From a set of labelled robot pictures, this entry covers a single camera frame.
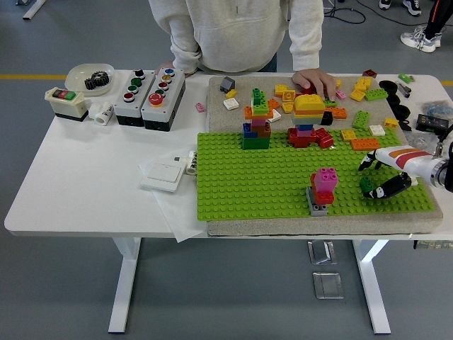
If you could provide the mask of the person's right hand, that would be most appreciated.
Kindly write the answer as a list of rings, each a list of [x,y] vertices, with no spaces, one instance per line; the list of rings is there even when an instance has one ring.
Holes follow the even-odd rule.
[[[163,62],[154,70],[155,75],[157,75],[161,71],[161,69],[176,69],[176,67],[173,65],[172,61]],[[194,70],[192,72],[186,72],[185,77],[190,77],[194,75],[196,72],[197,70]]]

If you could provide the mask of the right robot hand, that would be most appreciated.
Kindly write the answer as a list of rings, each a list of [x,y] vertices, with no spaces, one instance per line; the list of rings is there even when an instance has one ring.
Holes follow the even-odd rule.
[[[376,169],[384,164],[399,170],[401,173],[377,188],[363,193],[366,198],[386,199],[393,197],[413,186],[418,177],[433,186],[441,186],[447,190],[452,188],[449,160],[435,158],[421,149],[409,145],[379,148],[366,154],[358,170],[362,171],[370,167],[374,161],[378,161],[375,166]]]

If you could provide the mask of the person's left hand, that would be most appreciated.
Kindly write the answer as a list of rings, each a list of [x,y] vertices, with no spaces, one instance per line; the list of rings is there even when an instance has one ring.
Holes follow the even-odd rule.
[[[316,93],[322,98],[327,97],[330,101],[336,99],[336,78],[320,69],[303,69],[292,75],[292,81],[303,89],[314,86]]]

